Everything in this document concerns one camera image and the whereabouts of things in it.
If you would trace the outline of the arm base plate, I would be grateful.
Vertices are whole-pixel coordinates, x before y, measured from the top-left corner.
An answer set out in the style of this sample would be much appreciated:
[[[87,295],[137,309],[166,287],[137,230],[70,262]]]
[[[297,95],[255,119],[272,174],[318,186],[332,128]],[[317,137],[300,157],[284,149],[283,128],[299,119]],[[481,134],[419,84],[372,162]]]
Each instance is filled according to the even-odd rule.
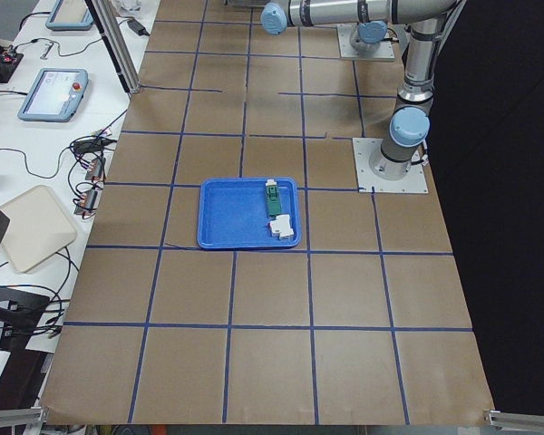
[[[386,22],[339,24],[336,32],[341,58],[371,62],[394,61],[392,38]]]
[[[382,139],[353,138],[358,191],[361,193],[427,194],[423,164],[415,151],[406,162],[392,162],[381,150]]]

